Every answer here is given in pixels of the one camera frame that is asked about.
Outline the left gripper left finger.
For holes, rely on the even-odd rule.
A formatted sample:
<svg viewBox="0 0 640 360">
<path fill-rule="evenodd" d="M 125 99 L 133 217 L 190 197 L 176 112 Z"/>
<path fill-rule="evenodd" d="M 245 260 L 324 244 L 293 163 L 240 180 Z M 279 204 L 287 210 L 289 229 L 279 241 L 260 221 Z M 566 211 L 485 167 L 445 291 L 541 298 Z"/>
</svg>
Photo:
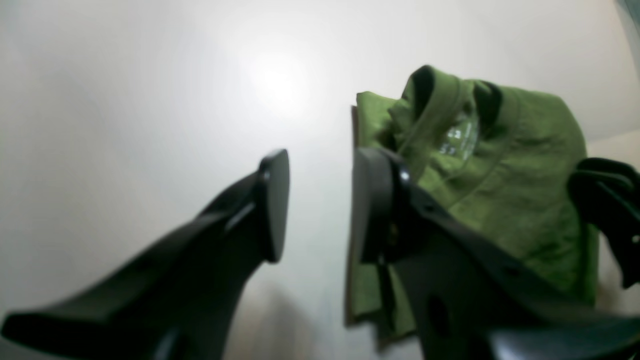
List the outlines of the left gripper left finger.
<svg viewBox="0 0 640 360">
<path fill-rule="evenodd" d="M 281 260 L 289 198 L 290 157 L 277 149 L 97 284 L 10 312 L 2 337 L 71 360 L 220 360 L 248 280 Z"/>
</svg>

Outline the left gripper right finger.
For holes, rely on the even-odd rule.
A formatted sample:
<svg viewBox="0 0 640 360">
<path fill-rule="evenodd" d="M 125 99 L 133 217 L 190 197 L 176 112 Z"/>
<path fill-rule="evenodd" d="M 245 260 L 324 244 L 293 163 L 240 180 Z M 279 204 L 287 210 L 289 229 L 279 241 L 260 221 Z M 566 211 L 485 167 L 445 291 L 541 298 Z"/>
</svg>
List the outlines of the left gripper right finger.
<svg viewBox="0 0 640 360">
<path fill-rule="evenodd" d="M 601 312 L 542 280 L 413 184 L 403 161 L 357 148 L 357 262 L 391 265 L 426 360 L 630 360 L 639 318 Z"/>
</svg>

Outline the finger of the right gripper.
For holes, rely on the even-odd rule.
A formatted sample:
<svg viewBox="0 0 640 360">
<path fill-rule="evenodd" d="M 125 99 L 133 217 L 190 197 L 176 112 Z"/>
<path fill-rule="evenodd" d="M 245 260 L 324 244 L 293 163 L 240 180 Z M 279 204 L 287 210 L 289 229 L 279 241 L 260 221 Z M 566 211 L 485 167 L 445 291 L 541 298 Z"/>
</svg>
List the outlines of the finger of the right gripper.
<svg viewBox="0 0 640 360">
<path fill-rule="evenodd" d="M 621 270 L 621 286 L 640 281 L 640 176 L 630 164 L 608 158 L 579 161 L 567 181 L 580 218 L 606 237 Z"/>
</svg>

